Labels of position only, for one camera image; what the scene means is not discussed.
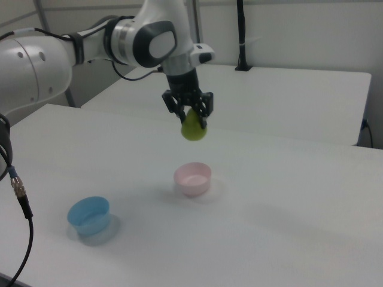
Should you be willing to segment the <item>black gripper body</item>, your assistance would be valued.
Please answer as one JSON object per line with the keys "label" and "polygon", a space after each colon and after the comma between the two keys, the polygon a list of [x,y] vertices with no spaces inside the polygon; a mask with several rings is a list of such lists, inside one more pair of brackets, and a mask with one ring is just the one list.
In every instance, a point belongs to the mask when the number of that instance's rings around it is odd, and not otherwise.
{"label": "black gripper body", "polygon": [[182,75],[166,76],[170,91],[165,92],[165,100],[169,100],[174,94],[179,94],[191,101],[200,99],[200,88],[196,69],[186,72]]}

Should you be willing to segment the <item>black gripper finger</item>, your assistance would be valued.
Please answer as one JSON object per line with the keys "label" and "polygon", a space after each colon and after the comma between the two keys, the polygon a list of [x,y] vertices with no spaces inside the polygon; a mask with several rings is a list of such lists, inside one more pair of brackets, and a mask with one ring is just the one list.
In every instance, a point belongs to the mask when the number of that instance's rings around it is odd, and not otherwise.
{"label": "black gripper finger", "polygon": [[193,110],[197,114],[201,128],[207,127],[207,119],[214,110],[214,94],[197,92],[193,98]]}
{"label": "black gripper finger", "polygon": [[175,114],[176,117],[183,123],[186,119],[186,114],[184,111],[184,105],[181,102],[180,98],[174,96],[173,92],[166,90],[162,94],[162,99],[171,114]]}

